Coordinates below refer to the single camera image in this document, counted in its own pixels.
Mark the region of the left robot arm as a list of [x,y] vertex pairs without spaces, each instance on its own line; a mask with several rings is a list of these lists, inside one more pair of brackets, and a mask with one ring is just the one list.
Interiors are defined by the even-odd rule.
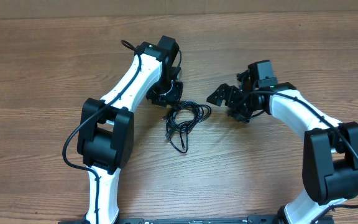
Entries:
[[82,107],[77,152],[89,175],[89,209],[82,223],[116,223],[119,217],[119,175],[134,147],[134,113],[146,98],[154,105],[178,103],[183,93],[179,81],[180,57],[176,40],[162,36],[158,44],[134,47],[128,71],[100,99],[87,99]]

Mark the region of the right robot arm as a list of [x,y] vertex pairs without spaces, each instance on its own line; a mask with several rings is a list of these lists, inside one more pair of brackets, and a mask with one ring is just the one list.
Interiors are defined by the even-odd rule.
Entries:
[[208,103],[248,123],[267,113],[303,141],[304,189],[275,215],[250,215],[247,223],[333,223],[330,211],[358,209],[358,123],[343,123],[317,109],[291,83],[278,82],[269,60],[237,74],[239,86],[221,84]]

